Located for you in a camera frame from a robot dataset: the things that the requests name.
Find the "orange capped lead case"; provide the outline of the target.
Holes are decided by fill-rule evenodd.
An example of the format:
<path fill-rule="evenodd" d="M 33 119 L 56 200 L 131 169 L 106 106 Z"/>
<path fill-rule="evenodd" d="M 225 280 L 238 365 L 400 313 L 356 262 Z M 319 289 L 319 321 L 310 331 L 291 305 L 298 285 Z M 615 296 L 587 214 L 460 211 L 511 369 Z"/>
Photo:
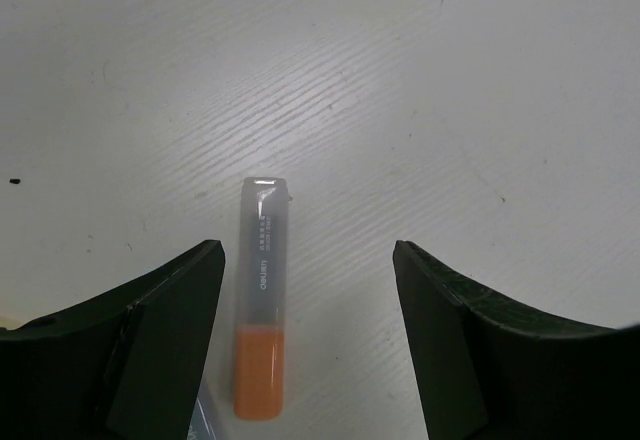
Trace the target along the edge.
<path fill-rule="evenodd" d="M 236 276 L 234 412 L 248 421 L 276 418 L 284 403 L 287 182 L 244 180 Z"/>

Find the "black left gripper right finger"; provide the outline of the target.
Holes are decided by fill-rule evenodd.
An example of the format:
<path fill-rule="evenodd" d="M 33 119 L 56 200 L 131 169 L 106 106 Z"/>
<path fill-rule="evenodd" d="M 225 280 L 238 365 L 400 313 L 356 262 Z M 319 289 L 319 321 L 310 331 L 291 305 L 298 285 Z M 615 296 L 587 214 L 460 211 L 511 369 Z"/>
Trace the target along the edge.
<path fill-rule="evenodd" d="M 639 329 L 553 315 L 395 245 L 393 265 L 432 439 L 635 439 Z"/>

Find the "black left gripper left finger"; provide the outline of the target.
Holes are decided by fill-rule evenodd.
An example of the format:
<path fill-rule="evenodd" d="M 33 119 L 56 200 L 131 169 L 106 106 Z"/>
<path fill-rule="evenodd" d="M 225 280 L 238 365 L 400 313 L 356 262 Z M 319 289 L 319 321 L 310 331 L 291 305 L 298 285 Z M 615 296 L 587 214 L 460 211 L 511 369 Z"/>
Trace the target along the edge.
<path fill-rule="evenodd" d="M 220 242 L 1 332 L 5 439 L 183 439 L 224 273 Z"/>

